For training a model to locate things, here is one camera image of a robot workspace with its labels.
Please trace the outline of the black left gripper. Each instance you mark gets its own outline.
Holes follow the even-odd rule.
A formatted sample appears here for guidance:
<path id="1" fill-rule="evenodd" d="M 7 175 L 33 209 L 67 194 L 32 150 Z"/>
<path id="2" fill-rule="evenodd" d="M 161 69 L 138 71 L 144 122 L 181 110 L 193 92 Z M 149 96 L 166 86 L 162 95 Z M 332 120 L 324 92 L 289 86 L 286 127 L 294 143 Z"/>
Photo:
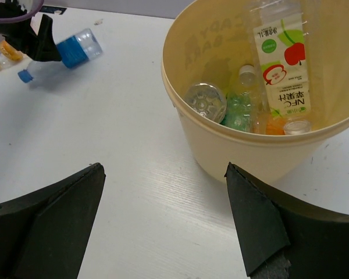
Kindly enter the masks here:
<path id="1" fill-rule="evenodd" d="M 34 61 L 59 62 L 62 57 L 53 38 L 52 18 L 42 15 L 37 32 L 31 27 L 32 18 L 39 11 L 39 1 L 0 1 L 0 35 Z"/>

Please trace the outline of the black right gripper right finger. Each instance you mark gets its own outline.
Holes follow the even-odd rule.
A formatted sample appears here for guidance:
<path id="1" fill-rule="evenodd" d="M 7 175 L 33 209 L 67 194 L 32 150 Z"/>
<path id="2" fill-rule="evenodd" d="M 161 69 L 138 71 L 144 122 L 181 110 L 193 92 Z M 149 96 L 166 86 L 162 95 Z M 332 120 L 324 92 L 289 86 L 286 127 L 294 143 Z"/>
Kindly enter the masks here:
<path id="1" fill-rule="evenodd" d="M 249 278 L 349 278 L 349 215 L 278 190 L 235 164 L 227 192 Z"/>

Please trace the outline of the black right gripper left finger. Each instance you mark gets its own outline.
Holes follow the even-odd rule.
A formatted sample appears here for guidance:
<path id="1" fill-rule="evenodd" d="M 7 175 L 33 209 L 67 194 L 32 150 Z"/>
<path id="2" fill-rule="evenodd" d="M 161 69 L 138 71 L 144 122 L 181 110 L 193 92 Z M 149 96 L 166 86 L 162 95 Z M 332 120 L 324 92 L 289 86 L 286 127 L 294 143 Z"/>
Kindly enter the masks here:
<path id="1" fill-rule="evenodd" d="M 77 278 L 105 177 L 95 163 L 0 203 L 0 278 Z"/>

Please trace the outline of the clear bottle blue cap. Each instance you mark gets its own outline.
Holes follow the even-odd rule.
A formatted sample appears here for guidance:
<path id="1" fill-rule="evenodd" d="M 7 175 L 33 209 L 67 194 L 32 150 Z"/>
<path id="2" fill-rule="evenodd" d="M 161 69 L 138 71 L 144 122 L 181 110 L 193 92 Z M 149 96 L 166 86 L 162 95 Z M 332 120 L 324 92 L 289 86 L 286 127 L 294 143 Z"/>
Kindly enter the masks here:
<path id="1" fill-rule="evenodd" d="M 61 76 L 68 70 L 94 60 L 103 53 L 102 47 L 90 28 L 85 28 L 59 42 L 56 47 L 61 55 L 61 61 L 32 61 L 17 73 L 19 79 L 25 84 L 40 83 Z"/>

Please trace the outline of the small clear bottle orange label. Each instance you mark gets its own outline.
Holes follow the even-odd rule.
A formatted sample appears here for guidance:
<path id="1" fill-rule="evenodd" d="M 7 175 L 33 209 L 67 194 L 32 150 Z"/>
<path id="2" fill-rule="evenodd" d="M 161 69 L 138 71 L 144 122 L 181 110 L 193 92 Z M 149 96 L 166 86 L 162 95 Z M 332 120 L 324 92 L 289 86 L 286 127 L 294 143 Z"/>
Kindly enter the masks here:
<path id="1" fill-rule="evenodd" d="M 0 71 L 8 69 L 23 60 L 23 54 L 8 44 L 0 42 Z"/>

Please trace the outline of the orange plastic bottle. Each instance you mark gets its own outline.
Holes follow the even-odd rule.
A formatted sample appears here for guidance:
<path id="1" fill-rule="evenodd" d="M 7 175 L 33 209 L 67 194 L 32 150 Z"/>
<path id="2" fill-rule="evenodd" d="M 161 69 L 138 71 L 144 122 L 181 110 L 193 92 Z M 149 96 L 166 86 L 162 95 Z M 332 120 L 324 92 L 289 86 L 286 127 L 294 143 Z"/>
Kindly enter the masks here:
<path id="1" fill-rule="evenodd" d="M 282 117 L 268 116 L 266 121 L 265 134 L 267 135 L 285 135 L 284 125 L 286 124 L 286 119 Z"/>

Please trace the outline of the clear unlabeled plastic bottle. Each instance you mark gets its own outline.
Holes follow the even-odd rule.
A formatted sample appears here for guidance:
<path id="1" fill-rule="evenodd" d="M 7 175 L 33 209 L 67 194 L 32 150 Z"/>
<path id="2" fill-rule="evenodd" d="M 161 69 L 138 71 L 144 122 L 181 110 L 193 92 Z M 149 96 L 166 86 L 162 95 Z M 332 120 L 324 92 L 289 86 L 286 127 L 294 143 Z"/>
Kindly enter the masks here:
<path id="1" fill-rule="evenodd" d="M 238 71 L 238 81 L 241 86 L 241 94 L 249 101 L 251 132 L 266 134 L 266 106 L 255 67 L 253 65 L 241 66 Z"/>

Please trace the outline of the green plastic bottle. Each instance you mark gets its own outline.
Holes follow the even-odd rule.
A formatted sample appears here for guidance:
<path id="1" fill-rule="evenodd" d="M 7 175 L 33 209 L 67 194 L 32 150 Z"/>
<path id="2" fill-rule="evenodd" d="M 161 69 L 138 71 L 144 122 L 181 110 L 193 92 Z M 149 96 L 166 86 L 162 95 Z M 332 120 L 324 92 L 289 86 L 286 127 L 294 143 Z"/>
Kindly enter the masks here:
<path id="1" fill-rule="evenodd" d="M 237 94 L 230 91 L 227 95 L 227 108 L 221 125 L 234 130 L 250 133 L 252 131 L 252 100 L 249 92 Z"/>

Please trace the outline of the clear bottle blue square label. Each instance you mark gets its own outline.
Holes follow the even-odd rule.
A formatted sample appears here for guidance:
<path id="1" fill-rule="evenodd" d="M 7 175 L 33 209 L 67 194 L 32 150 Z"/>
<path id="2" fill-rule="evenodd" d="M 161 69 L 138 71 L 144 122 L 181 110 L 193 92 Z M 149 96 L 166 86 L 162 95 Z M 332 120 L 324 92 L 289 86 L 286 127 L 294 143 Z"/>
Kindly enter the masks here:
<path id="1" fill-rule="evenodd" d="M 189 87 L 183 100 L 199 115 L 221 123 L 225 118 L 227 100 L 223 92 L 215 85 L 196 83 Z"/>

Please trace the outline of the clear juice bottle apple label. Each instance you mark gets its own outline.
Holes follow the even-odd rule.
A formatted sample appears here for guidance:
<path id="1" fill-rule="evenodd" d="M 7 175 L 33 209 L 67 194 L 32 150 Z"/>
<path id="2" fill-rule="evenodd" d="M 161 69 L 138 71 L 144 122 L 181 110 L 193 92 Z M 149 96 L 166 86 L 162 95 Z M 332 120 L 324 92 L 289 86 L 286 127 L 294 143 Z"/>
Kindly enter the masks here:
<path id="1" fill-rule="evenodd" d="M 270 115 L 286 119 L 285 135 L 310 132 L 311 99 L 300 2 L 251 1 L 247 16 Z"/>

